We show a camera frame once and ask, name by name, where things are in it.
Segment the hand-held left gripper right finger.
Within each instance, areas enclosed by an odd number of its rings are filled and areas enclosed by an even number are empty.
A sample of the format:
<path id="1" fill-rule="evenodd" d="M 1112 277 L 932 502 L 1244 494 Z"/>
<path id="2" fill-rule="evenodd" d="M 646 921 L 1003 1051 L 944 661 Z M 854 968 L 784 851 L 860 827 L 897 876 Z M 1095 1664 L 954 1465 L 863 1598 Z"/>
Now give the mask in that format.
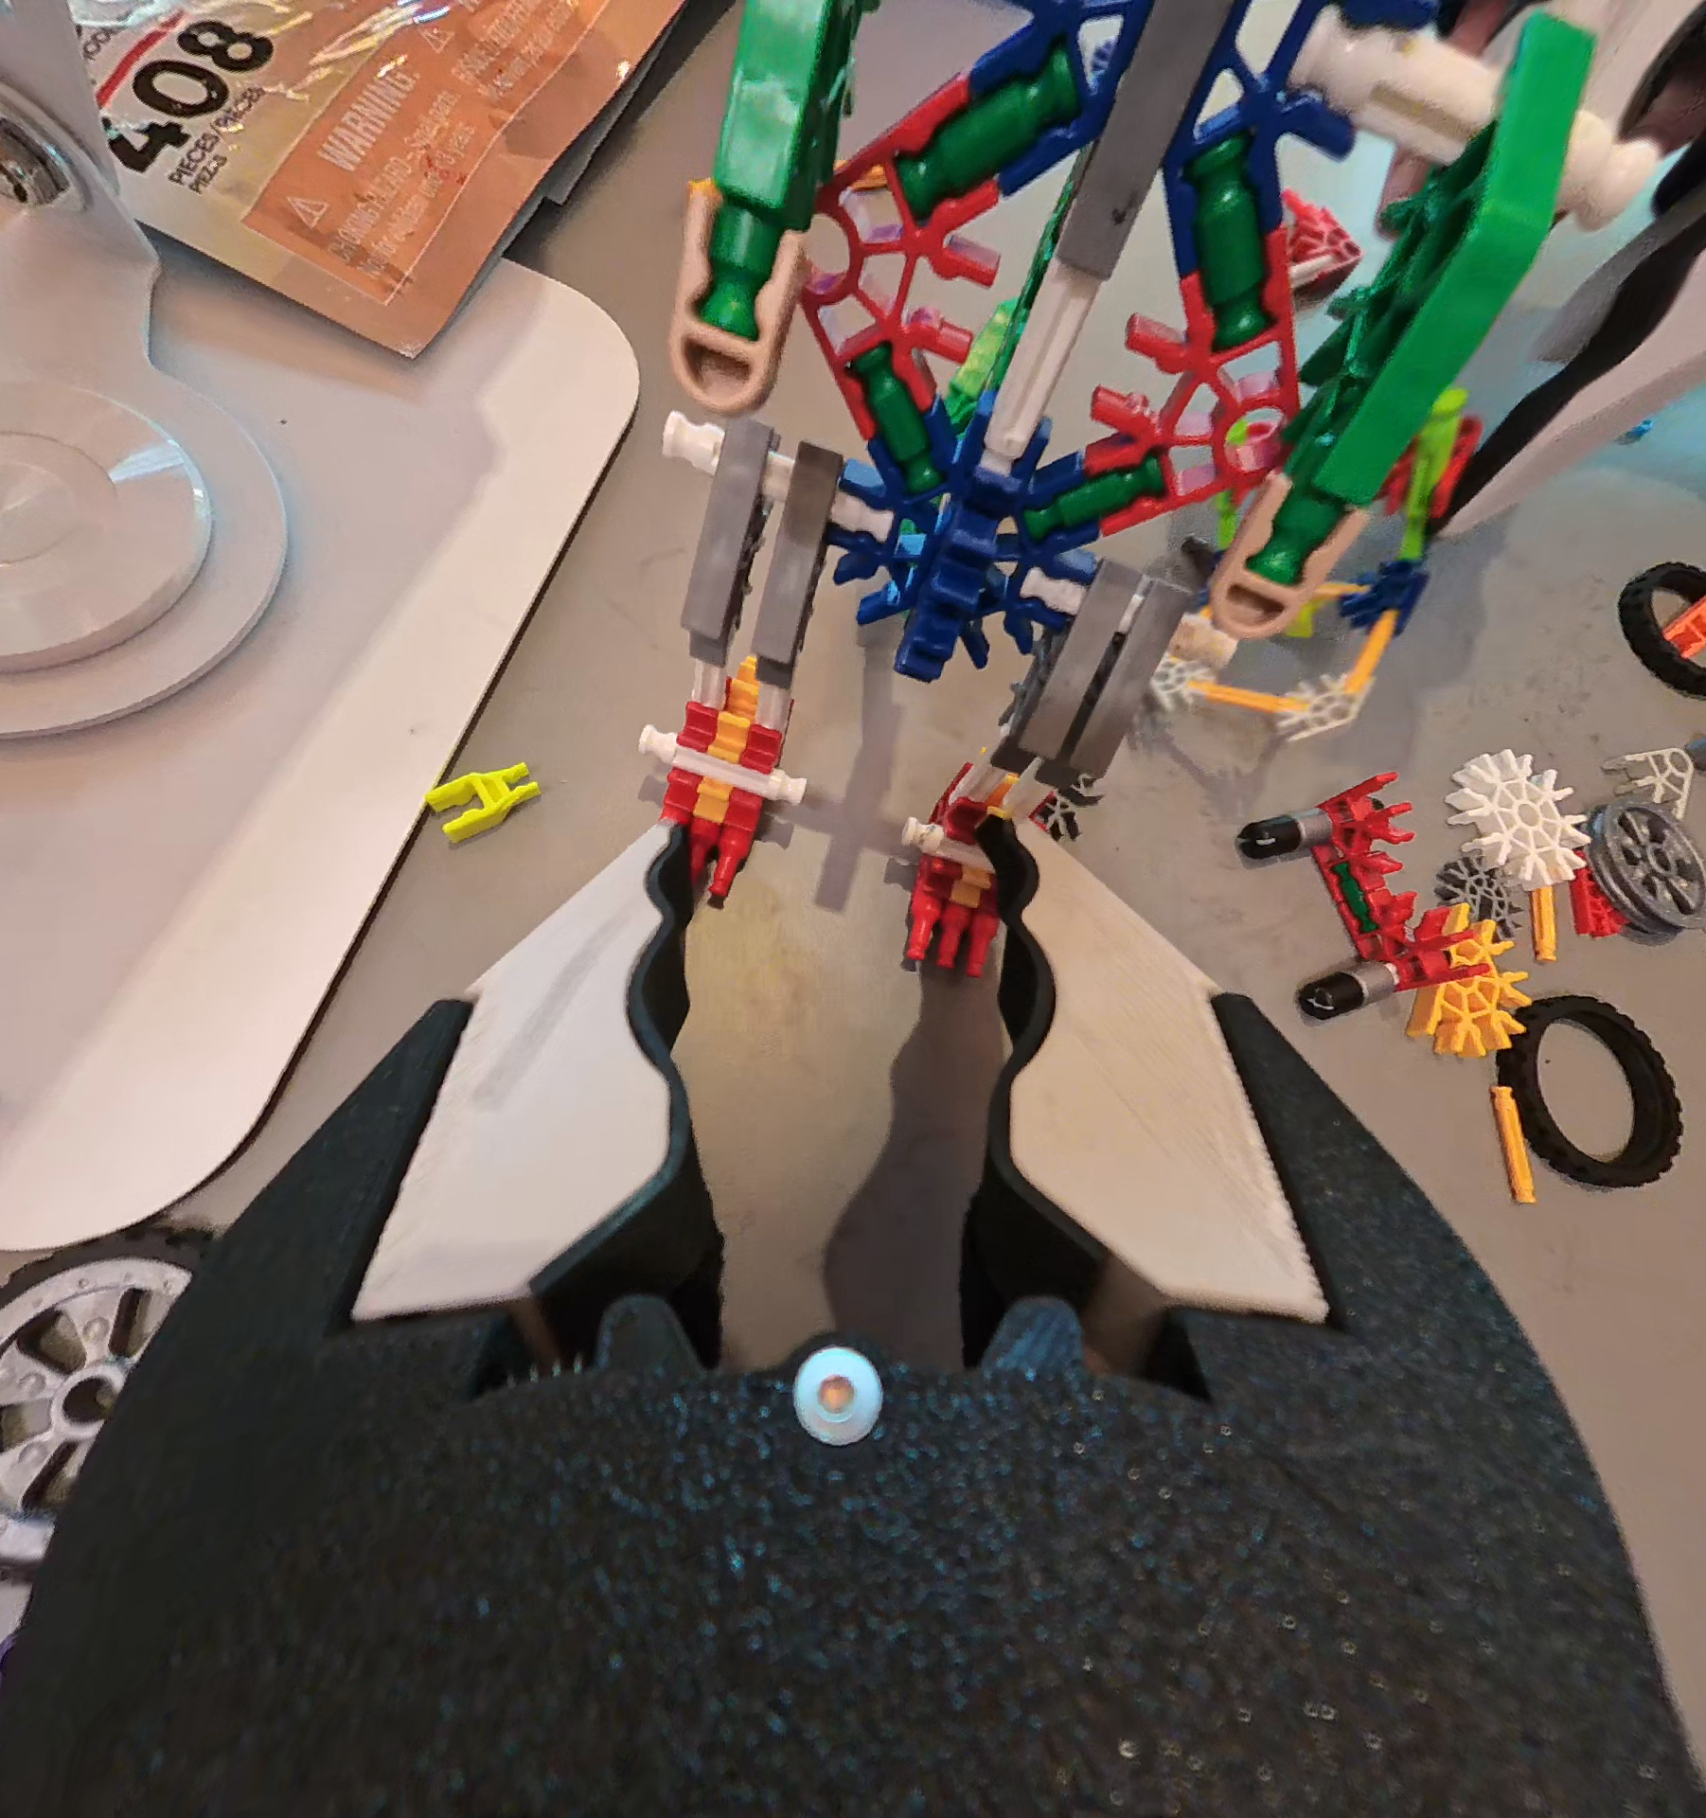
<path id="1" fill-rule="evenodd" d="M 1154 1337 L 1181 1306 L 1323 1327 L 1219 986 L 1046 830 L 988 826 L 982 852 L 1008 1054 L 963 1221 L 963 1335 L 1026 1299 L 1061 1301 L 1085 1337 Z"/>

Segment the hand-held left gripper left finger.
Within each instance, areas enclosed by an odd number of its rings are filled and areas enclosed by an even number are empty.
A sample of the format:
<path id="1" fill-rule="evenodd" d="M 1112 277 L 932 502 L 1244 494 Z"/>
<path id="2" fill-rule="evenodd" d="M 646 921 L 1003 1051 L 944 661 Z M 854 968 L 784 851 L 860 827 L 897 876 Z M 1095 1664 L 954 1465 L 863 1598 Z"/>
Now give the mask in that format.
<path id="1" fill-rule="evenodd" d="M 615 1299 L 708 1276 L 677 1066 L 694 903 L 684 830 L 657 826 L 467 992 L 359 1324 L 535 1299 L 595 1329 Z"/>

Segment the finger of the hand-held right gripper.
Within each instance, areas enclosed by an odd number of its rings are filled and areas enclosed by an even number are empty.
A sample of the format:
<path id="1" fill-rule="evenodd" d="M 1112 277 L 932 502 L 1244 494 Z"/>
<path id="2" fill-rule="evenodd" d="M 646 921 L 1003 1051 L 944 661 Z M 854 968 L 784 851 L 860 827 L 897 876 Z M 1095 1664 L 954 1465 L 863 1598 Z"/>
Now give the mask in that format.
<path id="1" fill-rule="evenodd" d="M 1614 3 L 1609 122 L 1624 142 L 1689 143 L 1706 132 L 1706 3 Z"/>
<path id="2" fill-rule="evenodd" d="M 1524 505 L 1706 381 L 1706 174 L 1614 254 L 1545 330 L 1550 366 L 1481 443 L 1443 520 L 1464 534 Z"/>

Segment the red rod black cylinder assembly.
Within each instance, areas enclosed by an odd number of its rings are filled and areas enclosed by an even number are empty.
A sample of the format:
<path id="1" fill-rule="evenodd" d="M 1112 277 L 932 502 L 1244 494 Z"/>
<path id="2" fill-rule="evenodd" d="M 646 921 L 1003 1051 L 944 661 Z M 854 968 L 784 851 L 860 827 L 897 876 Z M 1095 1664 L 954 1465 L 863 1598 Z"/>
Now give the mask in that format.
<path id="1" fill-rule="evenodd" d="M 1343 789 L 1322 806 L 1250 823 L 1237 833 L 1244 861 L 1281 861 L 1306 852 L 1341 916 L 1354 959 L 1295 992 L 1295 1006 L 1316 1023 L 1364 1010 L 1412 989 L 1443 989 L 1488 973 L 1457 958 L 1457 936 L 1445 912 L 1416 917 L 1416 895 L 1398 892 L 1389 881 L 1402 864 L 1386 852 L 1406 844 L 1414 830 L 1400 826 L 1407 803 L 1382 803 L 1398 775 L 1375 775 Z"/>

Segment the orange rod blue connector frame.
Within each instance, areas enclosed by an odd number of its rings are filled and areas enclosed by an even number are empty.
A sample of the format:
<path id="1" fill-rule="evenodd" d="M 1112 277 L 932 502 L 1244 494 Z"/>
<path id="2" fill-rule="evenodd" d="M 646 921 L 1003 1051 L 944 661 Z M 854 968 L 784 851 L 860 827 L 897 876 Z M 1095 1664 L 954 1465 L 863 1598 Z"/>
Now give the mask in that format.
<path id="1" fill-rule="evenodd" d="M 1357 584 L 1316 588 L 1302 619 L 1313 619 L 1322 606 L 1336 606 L 1348 627 L 1367 632 L 1367 641 L 1348 671 L 1313 675 L 1281 696 L 1226 684 L 1223 671 L 1233 657 L 1233 640 L 1205 610 L 1191 610 L 1148 681 L 1148 701 L 1167 716 L 1191 708 L 1250 712 L 1270 720 L 1279 741 L 1338 733 L 1364 712 L 1386 650 L 1420 608 L 1427 584 L 1424 560 L 1398 557 Z"/>

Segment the multicolour toy model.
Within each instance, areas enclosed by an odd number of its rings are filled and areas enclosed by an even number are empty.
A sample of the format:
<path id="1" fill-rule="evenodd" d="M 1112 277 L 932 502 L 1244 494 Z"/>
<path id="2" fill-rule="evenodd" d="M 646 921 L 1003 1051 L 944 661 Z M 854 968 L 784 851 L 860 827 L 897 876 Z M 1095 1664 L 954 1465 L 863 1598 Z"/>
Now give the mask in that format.
<path id="1" fill-rule="evenodd" d="M 798 312 L 864 439 L 832 542 L 885 574 L 932 681 L 988 622 L 1079 654 L 1103 537 L 1217 502 L 1209 626 L 1295 626 L 1395 481 L 1424 518 L 1436 409 L 1543 250 L 1658 150 L 1599 101 L 1631 11 L 1541 3 L 1507 50 L 1434 3 L 1016 3 L 1023 27 L 843 159 L 873 3 L 746 3 L 691 188 L 670 357 L 764 405 Z"/>

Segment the black rubber tire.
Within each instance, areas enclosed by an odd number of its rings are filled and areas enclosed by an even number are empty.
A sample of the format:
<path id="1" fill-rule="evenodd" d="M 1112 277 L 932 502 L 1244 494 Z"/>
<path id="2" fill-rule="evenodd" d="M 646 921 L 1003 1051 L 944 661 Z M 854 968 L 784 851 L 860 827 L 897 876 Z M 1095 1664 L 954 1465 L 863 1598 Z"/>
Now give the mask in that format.
<path id="1" fill-rule="evenodd" d="M 1498 1085 L 1510 1090 L 1524 1141 L 1565 1179 L 1593 1192 L 1637 1192 L 1658 1182 L 1685 1145 L 1685 1103 L 1651 1037 L 1614 1006 L 1585 993 L 1554 993 L 1524 1006 L 1520 1033 L 1498 1054 Z M 1631 1137 L 1614 1158 L 1593 1158 L 1561 1127 L 1541 1085 L 1543 1038 L 1571 1026 L 1617 1061 L 1631 1092 Z"/>
<path id="2" fill-rule="evenodd" d="M 1620 595 L 1620 627 L 1628 648 L 1661 684 L 1706 699 L 1706 654 L 1689 665 L 1669 650 L 1664 626 L 1706 595 L 1706 572 L 1692 563 L 1658 563 L 1628 580 Z"/>

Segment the small yellow connector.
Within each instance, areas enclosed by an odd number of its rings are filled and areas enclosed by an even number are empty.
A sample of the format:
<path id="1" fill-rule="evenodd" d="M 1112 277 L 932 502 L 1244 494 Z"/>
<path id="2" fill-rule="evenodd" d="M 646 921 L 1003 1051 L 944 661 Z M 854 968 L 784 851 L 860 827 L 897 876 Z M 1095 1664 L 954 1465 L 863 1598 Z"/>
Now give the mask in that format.
<path id="1" fill-rule="evenodd" d="M 531 767 L 516 764 L 445 781 L 425 793 L 425 807 L 439 817 L 447 843 L 463 844 L 501 827 L 518 807 L 539 799 L 540 792 Z"/>

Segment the orange snowflake connector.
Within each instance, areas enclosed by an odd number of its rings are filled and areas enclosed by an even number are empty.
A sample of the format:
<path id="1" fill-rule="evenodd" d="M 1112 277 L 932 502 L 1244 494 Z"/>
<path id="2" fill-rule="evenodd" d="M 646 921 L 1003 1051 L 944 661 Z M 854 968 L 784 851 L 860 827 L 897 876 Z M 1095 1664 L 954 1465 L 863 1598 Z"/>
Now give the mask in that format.
<path id="1" fill-rule="evenodd" d="M 1488 968 L 1471 981 L 1423 989 L 1414 996 L 1406 1033 L 1427 1042 L 1436 1057 L 1498 1057 L 1524 1033 L 1520 1010 L 1533 1009 L 1524 983 L 1526 972 Z"/>

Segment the red yellow connector cluster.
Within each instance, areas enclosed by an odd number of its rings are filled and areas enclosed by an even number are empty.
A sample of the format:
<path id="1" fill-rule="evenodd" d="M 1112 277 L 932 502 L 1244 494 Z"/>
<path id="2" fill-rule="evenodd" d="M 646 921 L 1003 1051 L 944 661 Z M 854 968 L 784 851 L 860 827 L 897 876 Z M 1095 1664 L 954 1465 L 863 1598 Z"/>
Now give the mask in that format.
<path id="1" fill-rule="evenodd" d="M 1019 784 L 1019 775 L 980 754 L 947 785 L 930 820 L 906 820 L 905 838 L 919 852 L 906 964 L 947 972 L 963 965 L 967 978 L 982 978 L 1001 931 L 1001 892 L 998 871 L 978 848 L 978 833 L 992 820 L 1015 820 Z"/>
<path id="2" fill-rule="evenodd" d="M 664 767 L 661 820 L 684 830 L 691 881 L 711 900 L 726 900 L 768 807 L 806 799 L 806 781 L 781 769 L 788 716 L 788 686 L 767 684 L 754 657 L 733 674 L 698 661 L 684 723 L 640 734 Z"/>

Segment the grey fan connector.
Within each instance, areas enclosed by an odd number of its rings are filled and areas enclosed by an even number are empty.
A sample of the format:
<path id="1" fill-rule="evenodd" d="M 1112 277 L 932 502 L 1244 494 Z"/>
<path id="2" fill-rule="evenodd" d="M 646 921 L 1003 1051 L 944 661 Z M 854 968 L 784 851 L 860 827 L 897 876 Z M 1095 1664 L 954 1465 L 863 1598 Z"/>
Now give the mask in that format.
<path id="1" fill-rule="evenodd" d="M 1637 793 L 1672 820 L 1685 820 L 1692 785 L 1706 775 L 1706 734 L 1688 741 L 1688 747 L 1631 753 L 1605 760 L 1602 769 L 1620 781 L 1617 793 Z"/>

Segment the white snowflake connector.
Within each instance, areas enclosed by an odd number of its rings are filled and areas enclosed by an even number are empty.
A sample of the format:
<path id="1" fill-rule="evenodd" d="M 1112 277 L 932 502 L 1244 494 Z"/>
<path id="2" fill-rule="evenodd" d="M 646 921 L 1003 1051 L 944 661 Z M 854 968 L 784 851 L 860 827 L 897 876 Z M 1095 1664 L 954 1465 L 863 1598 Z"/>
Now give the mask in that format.
<path id="1" fill-rule="evenodd" d="M 1554 769 L 1534 772 L 1529 754 L 1485 753 L 1454 775 L 1447 826 L 1471 830 L 1461 852 L 1507 876 L 1524 892 L 1569 883 L 1588 867 L 1590 833 L 1582 814 L 1565 814 L 1575 793 Z"/>

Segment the grey wheel hub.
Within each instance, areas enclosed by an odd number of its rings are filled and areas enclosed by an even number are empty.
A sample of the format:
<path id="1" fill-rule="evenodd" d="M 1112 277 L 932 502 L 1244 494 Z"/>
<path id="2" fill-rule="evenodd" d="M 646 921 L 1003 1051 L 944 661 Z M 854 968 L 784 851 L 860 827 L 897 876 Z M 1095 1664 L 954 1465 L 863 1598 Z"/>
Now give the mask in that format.
<path id="1" fill-rule="evenodd" d="M 1645 799 L 1599 806 L 1590 820 L 1590 874 L 1641 937 L 1706 930 L 1706 855 L 1685 823 Z"/>

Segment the black tire grey hub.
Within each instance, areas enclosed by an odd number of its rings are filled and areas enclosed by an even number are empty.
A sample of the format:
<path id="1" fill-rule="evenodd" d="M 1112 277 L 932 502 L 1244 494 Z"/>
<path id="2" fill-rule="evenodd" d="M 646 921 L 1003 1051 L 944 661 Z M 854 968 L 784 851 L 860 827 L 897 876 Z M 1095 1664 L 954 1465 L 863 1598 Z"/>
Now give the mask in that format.
<path id="1" fill-rule="evenodd" d="M 215 1234 L 74 1244 L 0 1283 L 0 1579 L 27 1586 L 129 1373 Z"/>

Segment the printed toy packet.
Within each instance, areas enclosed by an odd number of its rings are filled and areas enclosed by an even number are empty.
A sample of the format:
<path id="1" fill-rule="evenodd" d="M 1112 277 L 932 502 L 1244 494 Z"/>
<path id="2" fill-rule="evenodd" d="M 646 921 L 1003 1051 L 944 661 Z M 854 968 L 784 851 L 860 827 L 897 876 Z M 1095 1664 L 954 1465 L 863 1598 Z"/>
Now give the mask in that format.
<path id="1" fill-rule="evenodd" d="M 143 225 L 405 357 L 683 3 L 74 3 Z"/>

